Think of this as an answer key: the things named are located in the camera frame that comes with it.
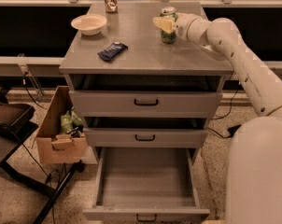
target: cable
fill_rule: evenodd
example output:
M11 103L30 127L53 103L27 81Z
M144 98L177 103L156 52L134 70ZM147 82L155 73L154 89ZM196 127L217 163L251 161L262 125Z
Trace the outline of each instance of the cable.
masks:
M41 107L41 108L43 108L43 109L47 109L47 108L43 107L42 105L40 105L40 104L32 97L31 93L29 92L29 90L28 90L28 88L27 88L27 84L26 84L26 76L27 76L27 75L28 75L28 72L25 72L25 73L23 74L23 77L22 77L22 86L26 89L28 95L30 96L30 98L32 99L32 101L33 101L34 103L36 103L37 106L39 106L39 107Z
M48 178L48 174L46 173L46 171L42 168L42 166L39 164L39 162L35 159L35 157L33 157L33 155L31 154L31 152L29 151L29 149L27 148L27 146L22 143L22 146L27 150L27 152L29 153L29 155L31 156L31 158L36 162L36 164L39 166L39 168L42 170L42 172L44 172L44 174L46 175L46 177Z
M61 177L62 177L62 173L63 173L63 170L65 171L65 176L66 176L66 164L64 163L63 164L63 168L61 170L61 172L59 172L57 169L57 173L58 173L58 182L57 182L57 187L56 187L56 191L58 190L60 184L61 184ZM53 216L53 224L55 224L55 205L53 204L52 208L51 208L51 213L52 213L52 216Z
M224 119L225 117L230 115L230 113L232 112L232 109L233 109L233 99L234 99L235 95L238 93L238 91L239 91L239 86L237 87L237 89L235 91L235 94L233 95L233 97L232 97L232 99L230 101L230 108L229 108L228 113L226 115L224 115L224 116L221 116L221 117L212 118L211 120Z
M58 174L58 182L60 181L60 178L61 178L61 173L59 172L59 170L58 169L54 169L53 171L51 171L50 173L49 173L49 175L47 176L47 179L46 179L46 181L45 181L45 184L48 184L49 183L49 185L51 186L51 179L52 179L52 174L53 173L57 173Z
M218 137L220 137L220 138L222 138L222 139L226 139L226 138L231 138L231 137L232 137L231 135L225 137L225 136L223 136L222 134L220 134L219 132L215 131L215 130L212 129L212 128L207 128L207 129L208 129L209 131L214 132L214 134L216 134Z
M34 138L34 140L33 140L33 142L32 142L31 149L33 149L33 147L34 147L34 145L35 145L35 140L36 140L36 136L35 136L35 138Z

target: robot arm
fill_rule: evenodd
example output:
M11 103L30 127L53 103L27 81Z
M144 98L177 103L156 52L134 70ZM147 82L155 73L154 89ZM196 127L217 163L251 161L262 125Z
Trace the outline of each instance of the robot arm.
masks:
M214 58L224 56L258 114L231 142L225 223L282 223L282 80L247 47L230 20L183 14L176 22L156 18L154 23Z
M270 116L282 108L282 80L248 48L232 21L179 14L176 22L155 18L154 23L163 30L175 30L178 38L196 44L216 59L224 56L258 116Z

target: speckled floor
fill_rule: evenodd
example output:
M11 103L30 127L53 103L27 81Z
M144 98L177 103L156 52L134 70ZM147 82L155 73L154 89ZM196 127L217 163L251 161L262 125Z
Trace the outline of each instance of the speckled floor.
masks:
M46 96L41 102L43 107L49 107L49 101L53 93L54 91L46 91ZM232 96L233 91L224 93L221 105L217 111L217 117L224 116L229 112ZM24 91L11 91L7 98L10 102L25 102L34 105ZM242 124L246 120L256 117L244 94L239 93L236 95L232 104L231 113L224 119L212 120L209 128L216 130L223 136L228 136L227 129L229 127ZM46 109L34 106L36 112L32 121L40 124ZM224 218L227 158L230 141L230 138L221 138L215 132L209 132L204 147L199 152L193 166L194 183L198 190L200 204L203 208L210 209L211 215L208 217L209 219L214 219L215 215ZM25 142L25 145L38 161L35 133ZM41 182L46 180L46 175L29 156L24 147L20 147L8 160L8 163L23 174L29 175ZM62 169L62 165L59 164L41 165L47 173L55 169ZM96 173L97 165L86 165L82 173L75 173L43 223L96 223L95 221L87 221L82 214L84 208L92 207ZM47 198L15 183L0 170L0 212L3 215L2 223L33 223L46 201Z

